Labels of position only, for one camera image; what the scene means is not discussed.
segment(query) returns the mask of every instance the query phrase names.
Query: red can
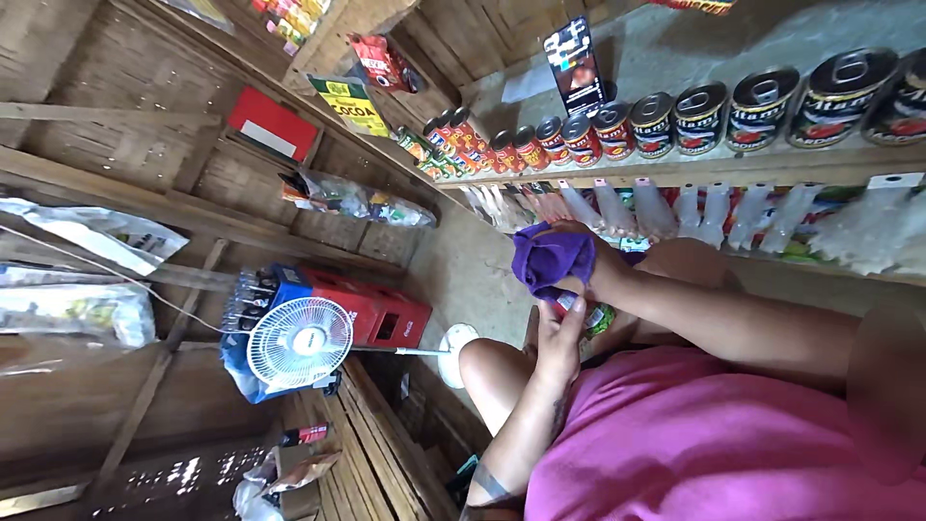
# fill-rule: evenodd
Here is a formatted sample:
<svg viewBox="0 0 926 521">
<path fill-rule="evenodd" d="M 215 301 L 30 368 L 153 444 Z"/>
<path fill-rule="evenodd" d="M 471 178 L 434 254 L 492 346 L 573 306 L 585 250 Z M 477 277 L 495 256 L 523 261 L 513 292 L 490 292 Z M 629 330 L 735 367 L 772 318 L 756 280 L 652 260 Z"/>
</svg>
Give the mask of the red can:
<svg viewBox="0 0 926 521">
<path fill-rule="evenodd" d="M 534 170 L 541 171 L 550 166 L 550 157 L 546 154 L 546 150 L 540 146 L 533 125 L 524 125 L 518 129 L 518 133 L 515 134 L 514 146 L 518 155 L 524 159 L 524 162 L 531 165 Z"/>
<path fill-rule="evenodd" d="M 633 153 L 636 142 L 627 119 L 630 113 L 630 105 L 612 101 L 601 107 L 592 118 L 594 133 L 608 159 L 624 159 Z"/>
<path fill-rule="evenodd" d="M 450 118 L 450 128 L 453 130 L 454 136 L 457 137 L 460 146 L 467 152 L 475 150 L 480 154 L 484 154 L 489 150 L 489 144 L 476 131 L 478 127 L 479 125 L 473 121 L 469 109 L 466 107 L 458 108 L 454 111 L 453 117 Z"/>
<path fill-rule="evenodd" d="M 509 170 L 514 173 L 521 173 L 527 168 L 527 163 L 518 156 L 514 145 L 511 144 L 511 132 L 502 131 L 497 133 L 492 138 L 490 146 L 495 153 L 493 168 L 497 173 L 504 173 Z"/>
<path fill-rule="evenodd" d="M 537 128 L 537 141 L 555 165 L 565 165 L 572 161 L 566 142 L 563 141 L 562 128 L 563 122 L 556 116 L 546 118 Z"/>
<path fill-rule="evenodd" d="M 601 142 L 592 132 L 592 121 L 584 114 L 575 114 L 566 120 L 563 141 L 580 167 L 590 167 L 601 159 Z"/>
</svg>

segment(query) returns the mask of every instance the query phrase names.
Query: canned sardines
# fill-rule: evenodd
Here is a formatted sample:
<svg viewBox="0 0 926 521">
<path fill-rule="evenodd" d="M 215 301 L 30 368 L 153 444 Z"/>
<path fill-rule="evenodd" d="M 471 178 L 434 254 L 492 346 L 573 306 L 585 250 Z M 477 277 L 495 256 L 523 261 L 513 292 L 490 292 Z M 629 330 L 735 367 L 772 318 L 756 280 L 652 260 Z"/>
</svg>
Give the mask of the canned sardines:
<svg viewBox="0 0 926 521">
<path fill-rule="evenodd" d="M 511 139 L 510 131 L 502 131 L 497 133 L 489 143 L 489 147 L 495 153 L 493 168 L 496 173 L 505 173 L 509 170 L 521 173 L 527 168 L 527 163 L 518 156 L 514 145 L 511 144 Z"/>
<path fill-rule="evenodd" d="M 675 100 L 675 133 L 679 152 L 704 154 L 717 146 L 723 133 L 721 112 L 727 101 L 727 85 L 711 82 L 683 91 Z"/>
<path fill-rule="evenodd" d="M 896 67 L 897 54 L 886 48 L 856 49 L 824 61 L 810 73 L 788 141 L 823 148 L 844 140 Z"/>
<path fill-rule="evenodd" d="M 620 160 L 633 153 L 633 135 L 628 116 L 631 106 L 612 101 L 601 107 L 592 118 L 594 133 L 608 159 Z"/>
<path fill-rule="evenodd" d="M 631 127 L 640 156 L 656 159 L 672 150 L 672 129 L 669 124 L 671 109 L 672 96 L 661 92 L 648 95 L 633 104 Z"/>
<path fill-rule="evenodd" d="M 801 74 L 793 67 L 754 72 L 736 84 L 727 125 L 727 147 L 751 152 L 770 145 L 784 123 L 788 100 Z"/>
<path fill-rule="evenodd" d="M 532 125 L 525 125 L 518 129 L 514 139 L 515 151 L 534 170 L 541 171 L 550 166 L 550 157 L 546 150 L 540 146 L 537 132 Z"/>
<path fill-rule="evenodd" d="M 563 141 L 563 122 L 557 116 L 549 116 L 537 127 L 537 140 L 550 156 L 555 165 L 565 165 L 572 161 L 566 142 Z"/>
<path fill-rule="evenodd" d="M 585 114 L 575 114 L 563 125 L 563 141 L 580 167 L 590 167 L 601 159 L 601 143 L 592 132 L 592 121 Z"/>
<path fill-rule="evenodd" d="M 903 59 L 894 90 L 862 131 L 876 145 L 912 145 L 926 140 L 926 48 Z"/>
</svg>

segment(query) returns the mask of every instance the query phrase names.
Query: wooden beam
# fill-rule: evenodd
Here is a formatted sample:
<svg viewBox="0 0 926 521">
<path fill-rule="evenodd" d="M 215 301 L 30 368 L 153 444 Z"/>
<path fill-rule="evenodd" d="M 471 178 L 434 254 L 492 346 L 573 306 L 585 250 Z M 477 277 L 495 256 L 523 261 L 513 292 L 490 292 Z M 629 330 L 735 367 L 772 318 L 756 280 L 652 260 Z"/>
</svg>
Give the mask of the wooden beam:
<svg viewBox="0 0 926 521">
<path fill-rule="evenodd" d="M 370 259 L 296 235 L 270 231 L 248 221 L 234 219 L 170 200 L 162 194 L 123 183 L 96 173 L 42 159 L 0 146 L 0 182 L 31 188 L 72 201 L 127 211 L 153 221 L 228 238 L 258 248 L 312 259 L 320 264 L 349 264 L 374 272 L 399 276 L 405 270 L 382 260 Z"/>
<path fill-rule="evenodd" d="M 0 103 L 0 118 L 8 120 L 94 121 L 97 123 L 147 123 L 199 127 L 219 124 L 217 114 L 128 110 L 122 108 L 67 107 L 37 103 Z"/>
</svg>

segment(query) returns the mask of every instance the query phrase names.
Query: purple cloth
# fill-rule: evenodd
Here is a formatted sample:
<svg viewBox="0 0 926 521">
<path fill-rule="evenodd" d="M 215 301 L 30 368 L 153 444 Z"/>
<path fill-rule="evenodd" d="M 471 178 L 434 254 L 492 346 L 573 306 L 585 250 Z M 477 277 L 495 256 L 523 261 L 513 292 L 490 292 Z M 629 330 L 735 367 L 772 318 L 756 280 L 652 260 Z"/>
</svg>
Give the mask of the purple cloth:
<svg viewBox="0 0 926 521">
<path fill-rule="evenodd" d="M 511 271 L 538 299 L 556 300 L 564 290 L 553 287 L 567 275 L 574 275 L 584 284 L 594 269 L 594 240 L 587 234 L 555 232 L 549 222 L 528 226 L 514 236 L 515 258 Z"/>
</svg>

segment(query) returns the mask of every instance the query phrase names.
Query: concrete floor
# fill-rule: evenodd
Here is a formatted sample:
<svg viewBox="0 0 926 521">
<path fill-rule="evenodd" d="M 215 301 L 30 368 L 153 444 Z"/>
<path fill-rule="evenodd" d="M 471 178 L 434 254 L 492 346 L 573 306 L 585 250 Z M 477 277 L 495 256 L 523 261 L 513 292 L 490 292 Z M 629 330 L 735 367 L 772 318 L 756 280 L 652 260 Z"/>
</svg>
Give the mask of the concrete floor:
<svg viewBox="0 0 926 521">
<path fill-rule="evenodd" d="M 443 218 L 422 238 L 405 289 L 433 306 L 421 347 L 437 349 L 444 331 L 470 324 L 483 337 L 520 347 L 533 299 L 511 273 L 514 246 L 505 235 L 446 198 Z M 731 269 L 745 290 L 862 315 L 880 303 L 914 309 L 926 321 L 926 287 L 806 273 L 784 264 L 736 260 Z M 436 372 L 436 360 L 422 357 Z M 474 412 L 465 390 L 457 396 Z"/>
</svg>

